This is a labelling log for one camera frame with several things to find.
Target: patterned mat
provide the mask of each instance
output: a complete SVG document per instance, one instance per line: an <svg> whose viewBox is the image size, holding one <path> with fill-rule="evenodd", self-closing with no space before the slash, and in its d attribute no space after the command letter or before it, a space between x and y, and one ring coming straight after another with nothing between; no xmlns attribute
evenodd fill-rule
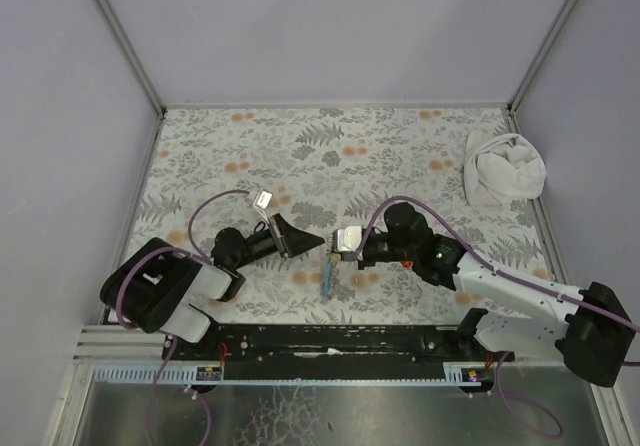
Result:
<svg viewBox="0 0 640 446"><path fill-rule="evenodd" d="M226 189L267 188L272 213L324 237L366 224L381 201L403 194L430 204L493 259L547 277L528 202L472 208L465 201L462 163L474 129L507 132L498 108L170 110L128 255L154 236L190 249L189 217ZM195 237L209 251L221 228L248 234L259 219L248 199L226 197L201 213ZM325 260L324 248L289 261L266 258L243 268L247 282L234 300L203 298L200 306L223 322L364 324L457 324L472 306L501 309L433 287L400 265L359 272L341 264L327 300Z"/></svg>

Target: gray wall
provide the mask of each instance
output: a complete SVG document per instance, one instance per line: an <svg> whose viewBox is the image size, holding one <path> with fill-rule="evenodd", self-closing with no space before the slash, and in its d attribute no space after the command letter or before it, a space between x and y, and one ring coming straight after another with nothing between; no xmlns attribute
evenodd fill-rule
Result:
<svg viewBox="0 0 640 446"><path fill-rule="evenodd" d="M548 168L570 273L615 288L640 322L640 0L581 0L518 118ZM630 358L640 360L640 341ZM640 428L640 371L620 383Z"/></svg>
<svg viewBox="0 0 640 446"><path fill-rule="evenodd" d="M507 102L563 0L112 0L167 104Z"/></svg>
<svg viewBox="0 0 640 446"><path fill-rule="evenodd" d="M91 0L0 0L0 442L40 444L154 117Z"/></svg>

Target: white cloth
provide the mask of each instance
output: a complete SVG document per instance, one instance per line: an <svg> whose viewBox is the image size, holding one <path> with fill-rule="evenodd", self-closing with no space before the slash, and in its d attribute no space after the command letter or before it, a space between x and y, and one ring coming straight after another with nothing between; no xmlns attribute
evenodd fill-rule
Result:
<svg viewBox="0 0 640 446"><path fill-rule="evenodd" d="M507 204L540 196L547 171L538 151L519 134L469 134L464 190L472 206Z"/></svg>

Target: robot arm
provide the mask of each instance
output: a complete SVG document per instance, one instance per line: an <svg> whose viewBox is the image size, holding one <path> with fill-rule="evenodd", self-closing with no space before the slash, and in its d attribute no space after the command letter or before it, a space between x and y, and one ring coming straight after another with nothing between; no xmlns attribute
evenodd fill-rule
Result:
<svg viewBox="0 0 640 446"><path fill-rule="evenodd" d="M254 207L264 212L255 202ZM160 238L151 239L107 279L100 300L115 309L125 278L136 268L123 296L123 315L146 333L163 331L197 343L211 325L201 308L211 299L227 302L236 296L245 282L238 269L276 253L294 258L324 244L323 238L291 226L280 214L261 216L264 221L247 237L236 228L221 230L211 251L212 264L175 251ZM145 257L163 250L138 267Z"/></svg>
<svg viewBox="0 0 640 446"><path fill-rule="evenodd" d="M350 226L334 232L332 250L343 261L357 261L358 269L378 262L402 262L421 279L453 291L479 294L521 313L504 316L486 309L471 309L458 331L470 334L489 351L514 351L524 356L562 359L581 378L600 386L615 383L634 332L578 305L554 299L510 281L496 270L544 286L560 295L604 308L628 319L615 293L592 283L588 290L526 276L504 265L492 272L455 239L434 234L424 216L409 203L390 206L384 213L387 232L372 232L357 253L362 228Z"/></svg>

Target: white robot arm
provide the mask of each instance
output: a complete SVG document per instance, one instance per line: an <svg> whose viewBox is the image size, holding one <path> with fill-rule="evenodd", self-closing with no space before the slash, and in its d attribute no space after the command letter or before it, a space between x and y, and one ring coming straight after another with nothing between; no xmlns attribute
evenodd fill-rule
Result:
<svg viewBox="0 0 640 446"><path fill-rule="evenodd" d="M594 282L589 289L580 289L496 263L468 251L468 245L456 239L434 234L408 202L387 208L384 221L387 232L371 232L364 245L359 226L335 231L332 251L343 261L357 261L358 269L402 262L434 286L478 294L520 313L506 316L479 308L468 312L458 331L474 336L488 351L563 360L591 383L607 387L615 383L635 333L583 307L588 303L628 320L610 288Z"/></svg>

